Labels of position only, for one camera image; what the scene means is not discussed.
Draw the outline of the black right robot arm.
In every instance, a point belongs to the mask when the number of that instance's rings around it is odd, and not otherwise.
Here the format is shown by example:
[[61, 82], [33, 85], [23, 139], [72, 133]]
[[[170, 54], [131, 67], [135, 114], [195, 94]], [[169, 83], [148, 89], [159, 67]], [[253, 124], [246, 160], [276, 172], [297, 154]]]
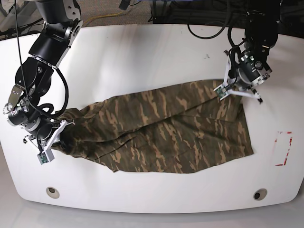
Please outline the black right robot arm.
[[[83, 21], [80, 6], [75, 0], [37, 0], [35, 5], [44, 20], [43, 29], [29, 50], [29, 57], [20, 62], [15, 85], [3, 112], [13, 126], [23, 126], [36, 138], [38, 149], [42, 152], [59, 128], [58, 117], [68, 104], [67, 82], [58, 67]], [[57, 72], [65, 88], [64, 103], [57, 112], [50, 103], [39, 104], [41, 97], [50, 89], [54, 72]]]

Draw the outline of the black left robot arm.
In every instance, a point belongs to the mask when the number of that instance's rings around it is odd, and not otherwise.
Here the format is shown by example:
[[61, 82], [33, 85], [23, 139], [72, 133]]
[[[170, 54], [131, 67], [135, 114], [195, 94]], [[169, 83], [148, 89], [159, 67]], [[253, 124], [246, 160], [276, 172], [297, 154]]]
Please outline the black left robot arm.
[[[242, 17], [246, 18], [244, 38], [239, 44], [232, 40], [232, 29]], [[252, 10], [246, 15], [231, 15], [228, 26], [230, 50], [223, 83], [214, 89], [220, 100], [237, 95], [253, 98], [262, 103], [256, 87], [263, 84], [272, 73], [267, 63], [270, 49], [278, 39], [277, 22], [260, 11]]]

